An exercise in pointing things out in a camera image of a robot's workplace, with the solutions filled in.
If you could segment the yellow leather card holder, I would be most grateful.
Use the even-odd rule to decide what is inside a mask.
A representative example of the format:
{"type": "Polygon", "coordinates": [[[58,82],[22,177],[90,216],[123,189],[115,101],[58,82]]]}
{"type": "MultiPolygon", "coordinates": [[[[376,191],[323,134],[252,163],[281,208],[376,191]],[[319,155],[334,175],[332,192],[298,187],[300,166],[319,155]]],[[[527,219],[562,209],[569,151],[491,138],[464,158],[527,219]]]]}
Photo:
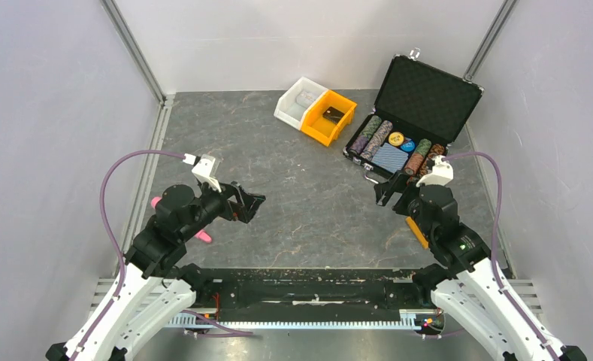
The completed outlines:
{"type": "Polygon", "coordinates": [[[427,241],[426,237],[416,224],[416,222],[411,217],[406,217],[405,221],[410,229],[410,231],[414,234],[417,241],[420,243],[423,249],[427,250],[429,248],[429,242],[427,241]]]}

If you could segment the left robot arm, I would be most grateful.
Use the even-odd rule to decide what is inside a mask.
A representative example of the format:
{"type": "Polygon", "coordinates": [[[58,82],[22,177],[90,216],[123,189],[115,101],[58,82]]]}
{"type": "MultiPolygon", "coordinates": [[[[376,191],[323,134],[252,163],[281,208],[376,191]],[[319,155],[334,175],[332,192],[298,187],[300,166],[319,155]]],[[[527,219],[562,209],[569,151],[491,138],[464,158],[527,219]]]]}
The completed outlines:
{"type": "Polygon", "coordinates": [[[48,360],[132,360],[138,351],[185,309],[213,298],[210,277],[191,263],[178,268],[186,242],[216,218],[248,223],[265,196],[233,182],[214,190],[173,185],[153,200],[155,214],[123,256],[111,289],[82,329],[50,346],[48,360]]]}

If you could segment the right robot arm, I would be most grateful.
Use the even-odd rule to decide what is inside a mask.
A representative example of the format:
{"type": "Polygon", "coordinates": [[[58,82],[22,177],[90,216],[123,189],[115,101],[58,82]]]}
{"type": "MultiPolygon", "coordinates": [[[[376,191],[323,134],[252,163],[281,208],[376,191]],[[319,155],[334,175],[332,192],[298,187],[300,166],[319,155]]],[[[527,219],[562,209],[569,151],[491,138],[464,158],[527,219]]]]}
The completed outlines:
{"type": "Polygon", "coordinates": [[[418,270],[413,301],[437,306],[455,319],[495,360],[585,360],[582,350],[555,337],[510,284],[482,238],[460,220],[444,185],[395,175],[374,185],[378,205],[400,194],[394,211],[409,217],[436,263],[418,270]]]}

